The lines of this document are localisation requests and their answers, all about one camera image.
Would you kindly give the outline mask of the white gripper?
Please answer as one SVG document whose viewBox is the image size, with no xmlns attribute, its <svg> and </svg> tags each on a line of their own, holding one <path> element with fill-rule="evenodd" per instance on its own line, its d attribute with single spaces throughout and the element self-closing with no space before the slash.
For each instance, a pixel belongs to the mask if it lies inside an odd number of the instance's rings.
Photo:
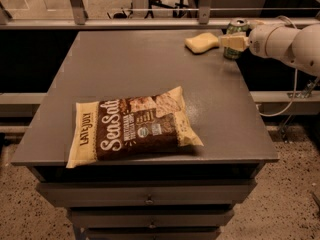
<svg viewBox="0 0 320 240">
<path fill-rule="evenodd" d="M 276 46 L 275 38 L 272 37 L 272 34 L 281 28 L 280 24 L 264 25 L 261 20 L 250 20 L 249 28 L 252 30 L 249 38 L 245 32 L 225 34 L 219 37 L 220 44 L 236 51 L 244 51 L 249 47 L 253 55 L 261 58 L 280 58 L 283 55 L 280 46 Z"/>
</svg>

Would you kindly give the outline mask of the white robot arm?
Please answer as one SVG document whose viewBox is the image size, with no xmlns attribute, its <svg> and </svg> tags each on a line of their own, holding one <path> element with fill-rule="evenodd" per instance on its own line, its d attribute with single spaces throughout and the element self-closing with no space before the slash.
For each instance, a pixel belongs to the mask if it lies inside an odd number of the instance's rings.
<svg viewBox="0 0 320 240">
<path fill-rule="evenodd" d="M 258 24 L 245 32 L 219 37 L 225 48 L 243 52 L 248 49 L 261 58 L 272 58 L 309 75 L 320 77 L 320 24 L 303 29 L 284 24 Z"/>
</svg>

